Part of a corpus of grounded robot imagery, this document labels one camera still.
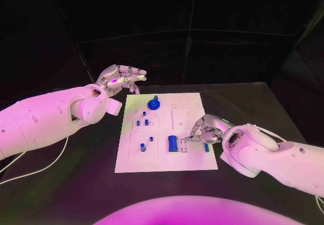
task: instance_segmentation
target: blue knob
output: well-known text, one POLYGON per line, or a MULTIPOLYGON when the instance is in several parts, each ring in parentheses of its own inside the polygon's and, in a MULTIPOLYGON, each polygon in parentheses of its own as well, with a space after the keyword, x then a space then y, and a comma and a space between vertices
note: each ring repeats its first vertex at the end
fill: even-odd
POLYGON ((139 144, 139 150, 141 151, 145 151, 147 150, 144 143, 139 144))
POLYGON ((154 96, 154 99, 148 101, 147 107, 148 107, 151 110, 157 110, 157 109, 160 108, 160 101, 158 101, 157 96, 154 96))

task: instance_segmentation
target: white pegboard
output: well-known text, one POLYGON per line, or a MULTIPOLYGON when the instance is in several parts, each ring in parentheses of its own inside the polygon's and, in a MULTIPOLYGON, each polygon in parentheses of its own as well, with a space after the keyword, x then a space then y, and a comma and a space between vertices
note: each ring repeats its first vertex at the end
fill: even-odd
POLYGON ((209 145, 206 152, 201 142, 181 141, 204 115, 200 94, 155 95, 126 95, 115 173, 216 170, 213 146, 209 145), (161 106, 157 110, 149 110, 147 103, 155 95, 161 106), (177 152, 168 152, 167 137, 171 135, 177 136, 177 152), (139 148, 141 143, 145 144, 144 152, 139 148))

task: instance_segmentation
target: black tabletop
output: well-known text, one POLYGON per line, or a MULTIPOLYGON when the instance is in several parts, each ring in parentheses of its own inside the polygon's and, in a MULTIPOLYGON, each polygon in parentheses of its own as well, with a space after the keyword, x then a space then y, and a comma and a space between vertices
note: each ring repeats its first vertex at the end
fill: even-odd
MULTIPOLYGON (((286 140, 302 135, 265 83, 149 86, 142 94, 198 92, 204 112, 233 124, 256 124, 286 140)), ((113 97, 125 105, 128 91, 113 97)), ((301 223, 324 224, 314 196, 283 186, 265 172, 247 178, 219 158, 219 170, 113 173, 124 106, 116 117, 70 137, 53 166, 36 175, 0 185, 0 224, 92 224, 124 207, 152 198, 203 195, 256 205, 301 223)), ((1 180, 33 172, 54 160, 65 140, 27 152, 1 180)))

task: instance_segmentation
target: white robotic arm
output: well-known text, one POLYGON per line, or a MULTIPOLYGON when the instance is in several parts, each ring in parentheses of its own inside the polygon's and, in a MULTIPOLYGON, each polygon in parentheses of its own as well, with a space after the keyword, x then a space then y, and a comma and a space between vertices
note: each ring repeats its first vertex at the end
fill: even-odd
POLYGON ((138 94, 134 82, 145 81, 145 74, 112 65, 95 84, 27 98, 0 111, 0 160, 56 143, 95 124, 106 112, 116 115, 121 103, 109 97, 122 87, 138 94))
POLYGON ((324 148, 283 139, 276 143, 260 130, 278 137, 255 125, 234 126, 206 114, 185 141, 207 144, 221 141, 220 158, 240 174, 253 178, 265 171, 283 185, 324 197, 324 148))

